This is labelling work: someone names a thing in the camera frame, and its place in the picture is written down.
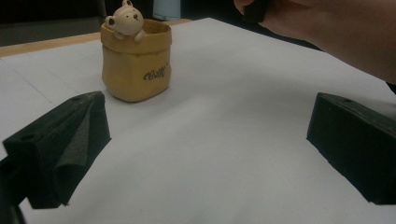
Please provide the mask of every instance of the bear ear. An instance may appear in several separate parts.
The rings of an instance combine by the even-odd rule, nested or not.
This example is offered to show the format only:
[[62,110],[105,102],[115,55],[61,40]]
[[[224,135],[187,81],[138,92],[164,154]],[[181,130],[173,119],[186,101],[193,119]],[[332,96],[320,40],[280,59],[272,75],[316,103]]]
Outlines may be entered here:
[[132,2],[130,0],[123,0],[122,6],[130,6],[133,7]]
[[116,22],[114,21],[114,17],[113,16],[106,17],[106,26],[108,26],[110,28],[114,28],[115,24],[116,24]]

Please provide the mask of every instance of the table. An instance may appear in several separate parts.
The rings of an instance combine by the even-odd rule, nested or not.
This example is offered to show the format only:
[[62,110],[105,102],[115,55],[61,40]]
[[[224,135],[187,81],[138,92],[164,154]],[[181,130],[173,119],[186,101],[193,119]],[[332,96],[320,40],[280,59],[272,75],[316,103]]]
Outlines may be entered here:
[[172,30],[170,88],[135,104],[106,91],[97,39],[0,58],[1,139],[72,96],[106,96],[111,142],[70,206],[24,201],[28,223],[396,221],[395,206],[367,203],[305,140],[320,91],[396,118],[383,81],[213,19]]

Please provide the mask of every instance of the bear face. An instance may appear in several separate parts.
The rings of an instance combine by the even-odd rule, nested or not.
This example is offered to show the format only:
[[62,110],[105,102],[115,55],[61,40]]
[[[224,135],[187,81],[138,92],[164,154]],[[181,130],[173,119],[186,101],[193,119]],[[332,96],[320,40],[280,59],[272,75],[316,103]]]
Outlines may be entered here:
[[117,9],[113,16],[106,17],[106,26],[115,31],[118,39],[123,39],[125,35],[140,35],[143,22],[142,14],[129,0],[123,0],[122,7]]

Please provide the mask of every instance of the dark background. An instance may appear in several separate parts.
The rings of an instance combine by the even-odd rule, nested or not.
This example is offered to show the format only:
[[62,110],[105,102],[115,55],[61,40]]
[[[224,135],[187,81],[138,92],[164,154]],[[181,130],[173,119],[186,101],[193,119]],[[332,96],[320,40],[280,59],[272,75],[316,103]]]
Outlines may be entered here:
[[[121,6],[121,2],[121,0],[105,0],[106,14],[112,15]],[[153,0],[132,0],[132,2],[145,18],[153,19]],[[98,17],[99,10],[98,0],[1,0],[0,24]],[[234,7],[233,0],[182,0],[181,17],[190,20],[213,18],[262,35],[314,48],[304,41],[274,35],[258,24],[242,21],[242,16]]]

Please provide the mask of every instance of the rolled bag rim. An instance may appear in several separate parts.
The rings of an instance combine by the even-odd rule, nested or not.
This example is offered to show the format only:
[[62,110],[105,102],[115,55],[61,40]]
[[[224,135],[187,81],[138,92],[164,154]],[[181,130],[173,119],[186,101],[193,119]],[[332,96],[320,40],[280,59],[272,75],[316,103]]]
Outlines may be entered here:
[[132,36],[125,36],[118,39],[114,31],[106,27],[103,23],[101,26],[102,44],[119,53],[128,54],[146,54],[167,50],[172,44],[172,29],[169,25],[160,21],[145,19],[143,30],[147,33],[139,42],[135,42]]

